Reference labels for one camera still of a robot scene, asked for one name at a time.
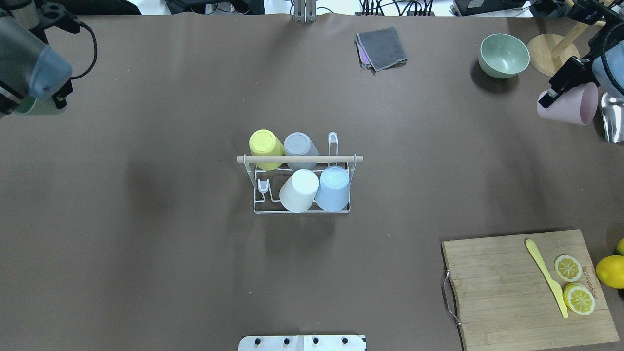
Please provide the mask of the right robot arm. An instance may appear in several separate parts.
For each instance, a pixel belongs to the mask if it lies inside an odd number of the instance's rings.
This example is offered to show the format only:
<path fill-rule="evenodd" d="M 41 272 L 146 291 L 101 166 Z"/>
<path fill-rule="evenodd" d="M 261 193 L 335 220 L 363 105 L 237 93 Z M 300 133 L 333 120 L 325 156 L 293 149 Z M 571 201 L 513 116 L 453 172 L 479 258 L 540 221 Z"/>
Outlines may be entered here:
<path fill-rule="evenodd" d="M 623 98 L 623 21 L 608 21 L 589 42 L 590 53 L 571 56 L 549 80 L 550 88 L 539 98 L 540 107 L 549 108 L 563 94 L 581 84 L 593 82 L 614 98 Z"/>

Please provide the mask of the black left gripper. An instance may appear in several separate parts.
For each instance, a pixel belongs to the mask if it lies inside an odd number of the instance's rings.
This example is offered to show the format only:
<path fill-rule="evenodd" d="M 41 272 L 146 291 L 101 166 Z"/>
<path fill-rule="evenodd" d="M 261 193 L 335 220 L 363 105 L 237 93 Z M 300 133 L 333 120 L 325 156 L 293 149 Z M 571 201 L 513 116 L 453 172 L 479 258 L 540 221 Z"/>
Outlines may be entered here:
<path fill-rule="evenodd" d="M 72 79 L 69 78 L 58 91 L 53 93 L 51 101 L 57 110 L 63 110 L 68 106 L 67 96 L 73 92 Z"/>

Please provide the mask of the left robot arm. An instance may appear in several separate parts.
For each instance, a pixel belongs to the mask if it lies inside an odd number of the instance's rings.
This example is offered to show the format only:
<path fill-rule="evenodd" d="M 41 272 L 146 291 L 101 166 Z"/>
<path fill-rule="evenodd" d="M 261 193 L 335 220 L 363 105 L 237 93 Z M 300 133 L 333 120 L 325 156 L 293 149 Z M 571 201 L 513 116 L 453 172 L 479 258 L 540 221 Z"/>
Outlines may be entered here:
<path fill-rule="evenodd" d="M 6 11 L 0 24 L 1 116 L 64 113 L 65 98 L 54 94 L 69 82 L 71 65 Z"/>

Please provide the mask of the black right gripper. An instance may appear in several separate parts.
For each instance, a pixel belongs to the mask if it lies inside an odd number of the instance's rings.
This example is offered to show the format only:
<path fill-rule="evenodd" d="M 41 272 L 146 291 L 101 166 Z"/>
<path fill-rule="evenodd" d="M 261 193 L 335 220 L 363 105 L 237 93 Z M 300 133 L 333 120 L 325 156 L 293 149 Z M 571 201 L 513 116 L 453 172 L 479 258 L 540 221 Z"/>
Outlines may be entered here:
<path fill-rule="evenodd" d="M 538 106 L 548 109 L 557 101 L 560 94 L 589 82 L 593 82 L 591 61 L 571 56 L 549 80 L 550 89 L 543 91 Z"/>

